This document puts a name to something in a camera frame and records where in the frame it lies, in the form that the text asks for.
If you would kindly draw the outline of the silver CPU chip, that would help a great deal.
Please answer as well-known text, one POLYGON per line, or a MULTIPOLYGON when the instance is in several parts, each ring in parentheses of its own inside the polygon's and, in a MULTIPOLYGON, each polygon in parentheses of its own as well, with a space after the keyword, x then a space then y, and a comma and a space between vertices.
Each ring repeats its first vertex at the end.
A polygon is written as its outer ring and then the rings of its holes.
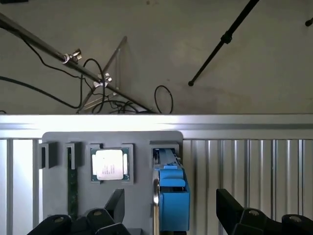
POLYGON ((92 148, 90 153, 93 182, 130 180, 129 148, 92 148))

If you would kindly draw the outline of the silver rod clamp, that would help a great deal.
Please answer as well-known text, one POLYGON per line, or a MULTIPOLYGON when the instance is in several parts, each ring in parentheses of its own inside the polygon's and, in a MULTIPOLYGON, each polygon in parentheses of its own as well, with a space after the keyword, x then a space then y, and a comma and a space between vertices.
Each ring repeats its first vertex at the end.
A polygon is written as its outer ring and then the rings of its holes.
POLYGON ((78 48, 73 53, 65 53, 63 55, 64 61, 62 64, 66 64, 68 61, 74 61, 75 63, 78 63, 80 59, 82 59, 82 52, 78 48))

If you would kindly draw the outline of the green RAM stick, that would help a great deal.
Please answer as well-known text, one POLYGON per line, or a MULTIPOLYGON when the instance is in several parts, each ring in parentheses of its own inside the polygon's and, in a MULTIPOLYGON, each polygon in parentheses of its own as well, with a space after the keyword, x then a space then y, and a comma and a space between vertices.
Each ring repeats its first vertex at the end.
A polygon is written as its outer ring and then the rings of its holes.
POLYGON ((78 217, 78 175, 72 147, 67 147, 67 212, 76 220, 78 217))

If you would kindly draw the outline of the triangular metal frame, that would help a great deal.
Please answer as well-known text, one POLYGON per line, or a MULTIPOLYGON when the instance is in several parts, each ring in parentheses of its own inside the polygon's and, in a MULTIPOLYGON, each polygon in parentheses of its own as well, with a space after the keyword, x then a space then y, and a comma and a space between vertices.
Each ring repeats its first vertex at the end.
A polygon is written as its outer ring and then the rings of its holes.
POLYGON ((118 91, 120 88, 120 68, 121 68, 121 52, 124 45, 127 43, 127 36, 124 36, 114 53, 108 60, 107 64, 104 66, 101 72, 99 72, 98 77, 101 80, 101 75, 105 77, 105 96, 103 97, 102 87, 103 84, 100 82, 93 82, 90 91, 87 93, 82 101, 82 106, 77 110, 77 114, 96 112, 100 110, 100 106, 103 104, 102 101, 112 101, 118 96, 118 93, 109 89, 109 86, 114 90, 118 91))

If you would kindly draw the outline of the long metal stand rod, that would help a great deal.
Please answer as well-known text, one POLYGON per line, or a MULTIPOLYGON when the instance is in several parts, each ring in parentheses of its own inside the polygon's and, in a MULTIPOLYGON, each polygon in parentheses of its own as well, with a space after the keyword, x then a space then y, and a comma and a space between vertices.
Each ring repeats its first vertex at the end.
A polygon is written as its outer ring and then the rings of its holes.
MULTIPOLYGON (((44 53, 48 54, 49 56, 57 59, 58 61, 60 61, 60 62, 64 61, 64 58, 63 58, 64 54, 60 53, 58 50, 54 49, 52 46, 48 45, 46 42, 39 39, 37 36, 30 33, 25 28, 23 28, 22 26, 20 26, 19 24, 17 24, 13 20, 9 19, 8 17, 6 17, 2 13, 0 13, 0 28, 2 28, 3 30, 5 30, 5 31, 13 34, 14 36, 20 38, 22 41, 24 41, 24 43, 27 46, 29 46, 29 48, 34 53, 37 53, 35 48, 38 48, 39 50, 41 50, 44 53)), ((81 81, 84 80, 85 77, 87 77, 90 80, 92 80, 93 82, 98 82, 99 77, 97 75, 95 75, 94 73, 92 73, 91 71, 89 71, 88 69, 86 69, 86 64, 89 61, 93 61, 97 65, 97 67, 100 69, 100 72, 102 71, 102 68, 100 67, 99 63, 93 58, 87 59, 82 66, 79 65, 79 63, 75 63, 74 61, 68 61, 66 64, 63 64, 64 66, 66 66, 70 69, 73 69, 76 72, 80 73, 80 76, 74 76, 74 75, 72 75, 72 74, 70 74, 64 70, 61 70, 61 69, 56 68, 56 67, 52 67, 52 66, 46 64, 44 61, 41 61, 41 63, 50 69, 64 72, 71 77, 80 79, 81 81)), ((102 92, 103 93, 102 98, 104 98, 104 96, 105 96, 105 88, 106 87, 104 87, 104 86, 102 87, 102 91, 103 91, 102 92)), ((129 102, 131 102, 131 103, 141 107, 142 109, 144 109, 145 110, 144 113, 153 113, 152 110, 150 110, 149 108, 147 108, 143 104, 135 101, 134 99, 128 97, 127 95, 123 94, 121 91, 116 91, 113 88, 111 88, 111 86, 109 86, 109 89, 117 92, 119 96, 123 97, 124 99, 128 100, 129 102)))

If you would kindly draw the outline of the grey parts rack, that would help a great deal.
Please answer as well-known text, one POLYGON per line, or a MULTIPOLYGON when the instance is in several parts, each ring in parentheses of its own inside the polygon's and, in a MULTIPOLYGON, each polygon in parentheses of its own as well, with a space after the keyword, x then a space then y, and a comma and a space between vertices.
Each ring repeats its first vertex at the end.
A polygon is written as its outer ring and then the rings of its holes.
POLYGON ((78 217, 104 206, 115 189, 125 191, 124 225, 152 235, 153 147, 180 149, 177 131, 148 132, 47 132, 39 158, 43 170, 43 217, 67 212, 67 147, 72 147, 78 175, 78 217), (91 180, 92 148, 129 148, 130 180, 91 180))

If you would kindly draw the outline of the white rod clip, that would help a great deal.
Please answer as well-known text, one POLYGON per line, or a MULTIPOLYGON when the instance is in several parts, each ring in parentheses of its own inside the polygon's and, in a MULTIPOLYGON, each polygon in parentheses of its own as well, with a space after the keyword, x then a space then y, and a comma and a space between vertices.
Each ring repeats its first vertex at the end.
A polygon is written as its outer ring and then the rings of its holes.
POLYGON ((99 74, 98 77, 99 77, 99 81, 93 82, 93 86, 95 88, 100 87, 100 86, 107 87, 107 85, 112 82, 112 77, 109 73, 99 74))

